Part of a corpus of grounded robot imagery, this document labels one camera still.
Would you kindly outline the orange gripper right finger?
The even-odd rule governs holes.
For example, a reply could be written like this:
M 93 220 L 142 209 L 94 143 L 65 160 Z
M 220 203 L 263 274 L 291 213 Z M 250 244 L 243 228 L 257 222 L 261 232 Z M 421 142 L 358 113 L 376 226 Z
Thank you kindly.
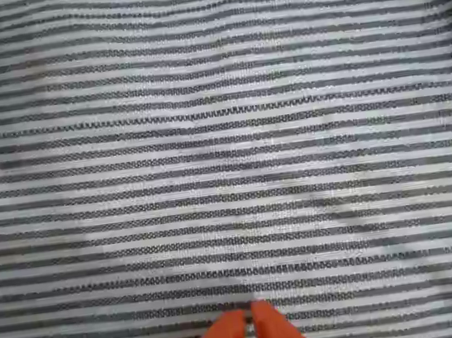
M 275 307 L 266 301 L 252 302 L 256 338 L 306 338 Z

